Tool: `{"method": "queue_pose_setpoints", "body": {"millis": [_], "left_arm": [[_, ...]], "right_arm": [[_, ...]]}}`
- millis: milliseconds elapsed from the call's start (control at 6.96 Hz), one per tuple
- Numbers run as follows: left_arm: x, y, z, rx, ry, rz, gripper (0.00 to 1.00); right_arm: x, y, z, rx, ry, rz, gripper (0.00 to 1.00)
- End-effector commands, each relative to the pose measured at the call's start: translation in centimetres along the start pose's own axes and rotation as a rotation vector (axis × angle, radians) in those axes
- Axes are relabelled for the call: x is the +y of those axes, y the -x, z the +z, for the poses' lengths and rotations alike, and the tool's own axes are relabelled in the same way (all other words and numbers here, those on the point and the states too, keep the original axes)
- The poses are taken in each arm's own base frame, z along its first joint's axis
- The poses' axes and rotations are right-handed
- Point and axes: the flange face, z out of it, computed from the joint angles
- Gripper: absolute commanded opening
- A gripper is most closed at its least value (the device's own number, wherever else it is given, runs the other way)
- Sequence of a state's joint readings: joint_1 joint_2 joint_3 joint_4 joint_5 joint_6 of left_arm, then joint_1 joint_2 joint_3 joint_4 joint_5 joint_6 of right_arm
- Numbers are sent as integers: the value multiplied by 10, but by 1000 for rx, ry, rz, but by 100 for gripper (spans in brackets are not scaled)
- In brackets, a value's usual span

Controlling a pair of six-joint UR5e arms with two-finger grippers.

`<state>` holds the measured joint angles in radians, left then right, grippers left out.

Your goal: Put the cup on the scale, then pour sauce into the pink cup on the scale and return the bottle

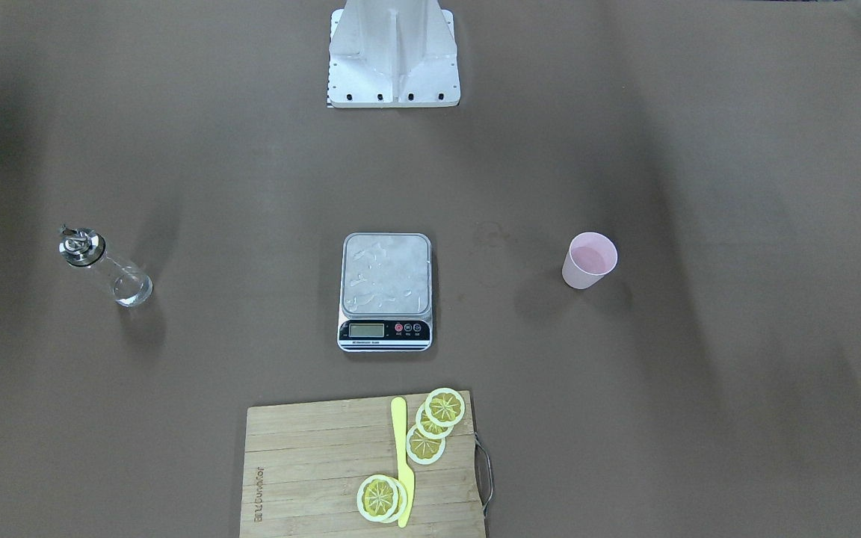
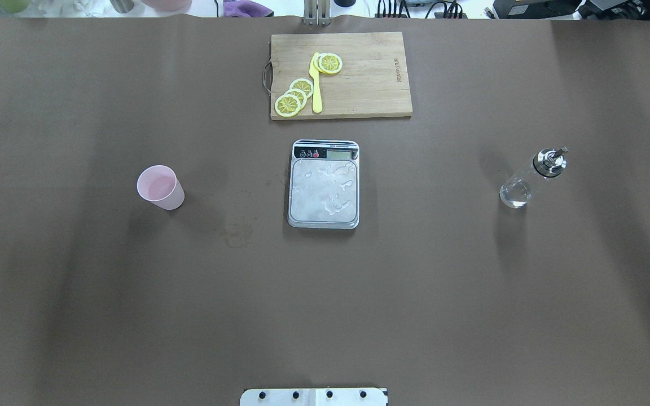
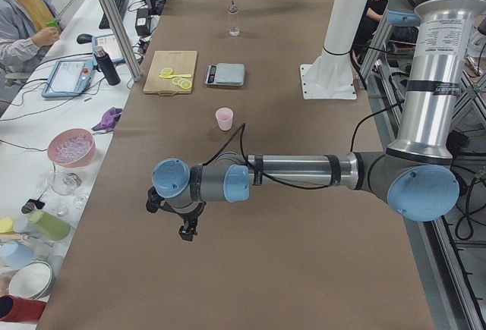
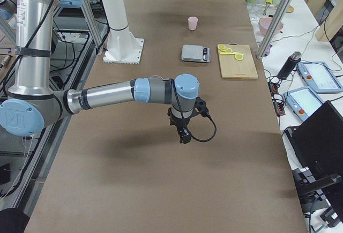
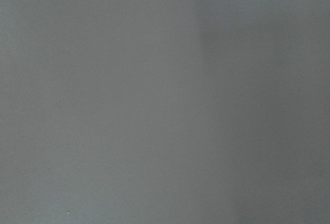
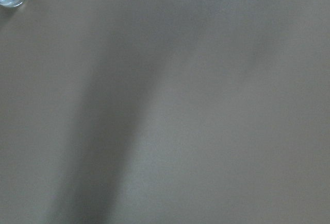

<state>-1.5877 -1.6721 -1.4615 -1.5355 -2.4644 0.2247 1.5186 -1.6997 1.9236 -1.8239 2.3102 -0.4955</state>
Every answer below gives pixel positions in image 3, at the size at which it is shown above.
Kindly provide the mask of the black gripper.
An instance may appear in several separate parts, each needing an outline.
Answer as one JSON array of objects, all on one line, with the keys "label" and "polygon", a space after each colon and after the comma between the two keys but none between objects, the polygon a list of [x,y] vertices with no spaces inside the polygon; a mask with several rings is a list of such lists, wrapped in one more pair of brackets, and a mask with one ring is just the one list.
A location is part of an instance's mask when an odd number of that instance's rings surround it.
[{"label": "black gripper", "polygon": [[146,209],[148,212],[156,213],[159,210],[174,213],[183,220],[183,225],[179,228],[178,233],[182,240],[192,241],[197,236],[197,223],[199,216],[203,213],[205,202],[189,203],[183,208],[176,208],[171,203],[160,196],[155,187],[147,191]]}]

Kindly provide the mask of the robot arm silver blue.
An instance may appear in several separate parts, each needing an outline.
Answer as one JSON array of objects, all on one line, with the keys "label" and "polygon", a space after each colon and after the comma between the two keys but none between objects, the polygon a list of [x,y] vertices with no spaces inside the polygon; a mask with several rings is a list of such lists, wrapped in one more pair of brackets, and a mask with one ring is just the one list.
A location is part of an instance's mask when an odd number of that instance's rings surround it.
[{"label": "robot arm silver blue", "polygon": [[384,152],[347,156],[247,155],[221,149],[209,161],[189,166],[160,162],[152,173],[147,210],[181,217],[179,234],[192,240],[197,220],[211,201],[244,201],[266,182],[301,190],[346,186],[372,193],[401,216],[433,221],[459,198],[446,141],[459,81],[476,17],[485,0],[389,0],[392,25],[418,27],[412,69],[396,139]]}]

